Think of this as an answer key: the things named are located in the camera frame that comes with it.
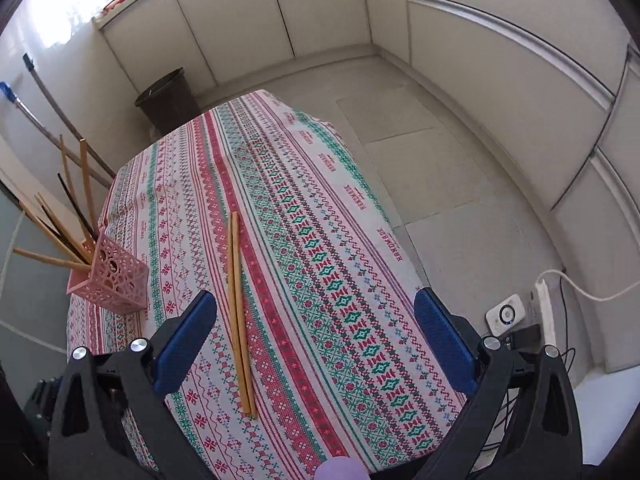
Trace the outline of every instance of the patterned tablecloth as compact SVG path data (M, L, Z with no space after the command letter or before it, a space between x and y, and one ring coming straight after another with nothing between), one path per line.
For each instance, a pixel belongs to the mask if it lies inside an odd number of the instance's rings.
M242 414L230 343L233 210L258 420ZM412 316L420 281L330 124L266 91L234 99L122 168L102 217L148 264L149 309L116 316L72 296L69 351L123 349L212 292L218 319L166 403L219 478L308 479L338 455L382 470L433 450L460 412Z

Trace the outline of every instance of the wooden chopstick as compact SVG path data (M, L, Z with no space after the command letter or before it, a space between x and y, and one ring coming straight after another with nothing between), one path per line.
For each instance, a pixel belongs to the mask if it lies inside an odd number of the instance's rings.
M63 253L65 253L69 258L71 258L76 263L82 263L82 259L74 254L74 252L69 249L56 235L52 232L52 229L47 226L42 220L40 220L36 215L34 215L30 209L23 203L20 202L20 207L27 214L27 216L31 219L31 221L36 224L40 230L47 235L49 238Z
M91 254L95 251L95 241L98 237L95 235L95 232L89 227L89 222L86 220L82 211L78 206L78 197L76 196L76 190L74 189L74 183L71 181L71 173L69 171L69 166L66 163L66 148L65 141L60 135L60 153L62 154L62 168L65 171L66 185L60 174L58 174L58 178L60 179L60 183L62 187L65 189L66 196L69 198L71 205L73 206L76 215L80 221L80 227L82 228L82 234L84 234L84 239L86 240L87 245L90 248Z
M65 141L60 135L60 153L62 154L62 169L65 171L66 184L69 187L69 193L78 203L78 197L76 197L76 190L74 189L74 183L71 181L71 172L69 171L69 165L66 163L66 148Z
M80 211L80 208L78 207L78 202L76 201L76 198L72 195L71 188L68 188L66 186L65 181L62 178L62 175L58 174L58 179L60 181L60 184L62 184L62 189L65 190L66 197L69 199L69 202L71 202L71 205L73 206L74 211L76 212L76 216L78 216L78 221L80 222L80 227L82 228L82 233L84 234L86 241L91 246L94 246L95 248L95 245L93 244L93 242L96 241L98 237L95 235L94 229L89 225L89 222L86 220L86 218L82 214L82 211Z
M238 389L240 390L240 402L242 411L251 413L251 404L246 389L244 378L244 367L242 366L242 351L240 349L240 335L238 332L238 313L236 312L236 282L234 280L234 250L231 229L231 217L229 217L226 227L226 280L229 286L229 318L231 321L231 347L234 351L234 363L236 364L236 375L238 376Z
M68 240L66 240L66 238L64 238L58 231L56 231L53 227L50 227L48 224L45 224L44 222L42 223L44 225L44 227L46 227L51 234L53 234L58 240L60 240L67 249L69 249L73 254L76 255L76 257L78 258L78 262L82 263L84 262L84 260L82 259L82 255L78 253L78 251L76 251L76 248L73 247L73 245L71 244L71 242L69 242Z
M89 253L89 251L87 251L84 248L84 246L80 242L77 242L76 240L74 240L71 233L66 229L65 225L55 215L55 213L51 210L49 205L45 202L44 198L39 193L36 195L36 200L38 201L38 204L40 204L40 207L42 208L42 210L51 219L55 228L60 232L60 234L63 237L66 238L66 240L69 241L69 243L73 245L76 251L78 251L78 253L82 256L82 259L84 260L84 262L86 264L91 264L91 261L93 260L92 255Z
M14 253L20 254L20 256L26 256L32 260L38 260L43 264L54 265L56 267L66 267L67 269L82 270L82 272L90 272L91 266L87 264L79 264L77 262L70 262L68 260L60 260L58 258L52 258L51 256L45 256L44 254L32 253L31 251L25 251L18 247L14 247Z
M234 283L236 285L236 313L238 314L238 332L240 336L240 350L242 353L242 366L244 367L244 380L246 392L249 397L252 418L258 417L255 407L254 385L251 377L251 356L246 343L246 321L244 320L244 301L242 301L242 272L240 261L240 234L238 226L238 212L231 213L231 239L234 252Z
M82 182L84 183L84 196L86 198L86 205L89 209L89 219L91 225L94 228L94 232L98 232L98 221L94 211L94 197L91 193L91 179L89 174L89 161L86 149L86 140L80 140L80 161L82 162Z

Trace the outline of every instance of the mop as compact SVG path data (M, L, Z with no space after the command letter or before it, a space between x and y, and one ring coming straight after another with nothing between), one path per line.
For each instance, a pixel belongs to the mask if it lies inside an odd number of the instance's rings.
M27 119L31 122L31 124L33 124L40 131L41 134L47 137L47 139L49 139L49 141L57 149L59 150L61 149L60 142L56 139L56 137L54 137L53 134L43 126L43 124L38 120L38 118L31 113L31 111L24 105L22 101L20 101L20 99L18 99L18 96L14 93L13 90L11 90L11 87L4 81L0 81L0 91L2 91L5 97L9 99L9 101L11 101L15 105L15 107L18 108L18 110L20 110L24 114L25 117L27 117ZM69 150L66 150L66 154L78 166L78 168L82 168L82 162L80 161L80 158L75 153L72 153ZM109 189L111 187L111 183L106 178L104 178L100 173L95 171L93 168L89 168L89 173L97 182L102 184L105 188Z
M44 95L45 99L49 102L49 104L51 105L51 107L53 108L53 110L55 111L55 113L58 115L58 117L60 118L60 120L62 120L63 123L65 123L65 126L68 128L68 130L72 133L72 135L78 140L80 141L82 139L82 135L80 135L80 133L78 132L78 130L76 129L75 126L73 126L73 124L71 123L71 121L69 120L69 118L65 115L65 113L62 111L62 108L60 108L60 106L58 106L58 103L55 101L55 99L53 98L53 96L50 94L49 90L47 89L46 86L44 86L44 83L42 82L42 79L40 79L40 76L38 75L38 73L36 72L36 68L33 65L33 59L29 58L29 54L25 53L24 56L22 56L22 60L24 61L24 65L27 67L27 70L29 71L29 73L31 74L31 76L33 77L33 80L36 82L36 85L38 85L38 88L40 89L40 91L42 92L42 95ZM113 170L107 165L106 162L104 162L100 156L95 152L95 150L89 145L89 143L86 144L86 149L89 152L89 155L91 155L94 160L100 165L101 168L103 168L104 171L107 172L107 174L111 177L111 178L115 178L116 174L113 173Z

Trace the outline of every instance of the black trash bin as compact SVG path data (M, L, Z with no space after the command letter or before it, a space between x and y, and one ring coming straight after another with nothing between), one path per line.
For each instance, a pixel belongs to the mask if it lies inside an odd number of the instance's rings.
M162 135L174 131L200 114L183 68L174 70L153 83L138 96L136 106Z

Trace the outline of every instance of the pink plastic basket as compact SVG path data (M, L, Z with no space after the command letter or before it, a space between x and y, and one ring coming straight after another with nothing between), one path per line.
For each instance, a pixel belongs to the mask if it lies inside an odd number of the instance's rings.
M87 274L72 270L67 294L75 294L116 314L147 308L146 281L149 268L100 231L94 260Z

